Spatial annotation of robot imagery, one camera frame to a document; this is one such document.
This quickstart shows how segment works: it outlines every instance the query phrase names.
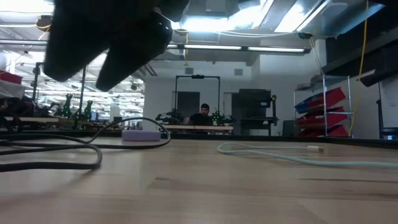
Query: black cable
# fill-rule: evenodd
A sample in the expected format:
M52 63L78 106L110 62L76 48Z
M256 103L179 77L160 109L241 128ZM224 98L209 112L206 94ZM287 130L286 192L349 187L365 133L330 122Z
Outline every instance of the black cable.
M103 131L107 130L109 127L114 126L115 124L122 123L125 121L132 120L147 120L156 125L160 126L164 133L167 135L167 141L156 144L156 145L143 145L143 146L116 146L116 145L107 145L107 144L91 144ZM21 140L38 140L38 139L63 139L68 141L77 142L80 144L77 145L64 145L64 144L42 144L42 143L28 143L28 142L13 142L13 141L21 141ZM102 129L100 129L92 138L88 141L84 141L78 138L73 138L69 136L62 136L57 134L7 134L0 136L0 146L22 146L22 147L39 147L36 149L13 149L8 151L0 151L0 156L6 156L11 154L21 154L21 153L30 153L30 152L50 152L50 151L61 151L67 149L83 149L90 148L97 153L97 160L91 164L84 163L71 163L71 162L20 162L13 164L0 164L0 172L10 172L17 170L27 170L27 169L77 169L77 170L95 170L100 168L103 154L100 148L106 149L154 149L157 147L162 147L167 145L170 142L170 133L169 131L158 122L154 121L150 118L127 118L121 121L115 121Z

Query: ceiling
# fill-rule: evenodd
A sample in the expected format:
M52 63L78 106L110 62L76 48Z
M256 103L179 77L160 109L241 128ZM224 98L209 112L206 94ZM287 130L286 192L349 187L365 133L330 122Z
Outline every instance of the ceiling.
M51 2L0 0L0 39L46 40L47 36L35 27L35 22L41 15L52 14ZM371 3L368 15L382 7ZM300 39L297 31L312 33L317 38L337 36L362 22L365 14L365 0L194 0L184 10L182 20L172 24L174 29L189 32L175 32L172 43L310 48L309 41ZM0 45L0 49L8 54L7 57L16 66L15 73L23 76L24 85L31 89L30 83L34 79L32 69L36 62L43 61L44 47ZM172 49L158 56L151 64L155 72L165 75L170 64L159 62L241 62L251 66L259 54L222 50L189 50L187 54L184 50ZM94 84L105 56L100 55L88 66L84 101L94 100L94 109L103 116L109 115L109 107L114 103L120 104L126 116L142 113L145 77L156 74L140 70L110 93L100 93ZM52 101L62 103L64 91L74 91L74 101L78 102L81 78L82 73L79 73L66 83L55 83L44 74L40 75L39 101L45 104ZM137 90L131 89L132 83L138 87Z

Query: person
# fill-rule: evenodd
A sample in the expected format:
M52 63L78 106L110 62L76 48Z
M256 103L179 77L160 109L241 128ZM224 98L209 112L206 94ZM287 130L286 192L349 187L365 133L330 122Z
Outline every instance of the person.
M200 106L200 113L193 114L185 118L184 124L192 124L197 126L212 126L213 120L209 116L210 107L207 103Z

